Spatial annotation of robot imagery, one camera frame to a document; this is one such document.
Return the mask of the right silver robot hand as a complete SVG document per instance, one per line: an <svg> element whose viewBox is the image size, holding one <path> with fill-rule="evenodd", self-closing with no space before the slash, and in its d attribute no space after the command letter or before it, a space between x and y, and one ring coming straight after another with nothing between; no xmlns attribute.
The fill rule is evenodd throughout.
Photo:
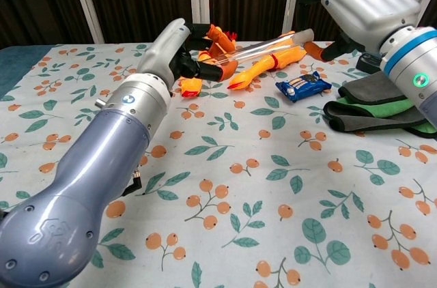
<svg viewBox="0 0 437 288"><path fill-rule="evenodd" d="M330 46L305 42L308 55L331 61L354 49L378 54L396 31L417 23L421 5L417 0L298 0L303 5L320 3L341 30Z"/></svg>

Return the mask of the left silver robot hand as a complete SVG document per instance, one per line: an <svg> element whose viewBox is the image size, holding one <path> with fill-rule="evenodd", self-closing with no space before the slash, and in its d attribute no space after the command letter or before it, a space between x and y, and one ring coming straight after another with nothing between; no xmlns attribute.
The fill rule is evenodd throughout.
<svg viewBox="0 0 437 288"><path fill-rule="evenodd" d="M237 61L205 63L191 57L190 51L212 51L220 46L225 52L235 50L227 36L212 24L190 23L183 18L171 21L145 51L137 66L138 73L152 73L172 87L180 77L221 82L231 78Z"/></svg>

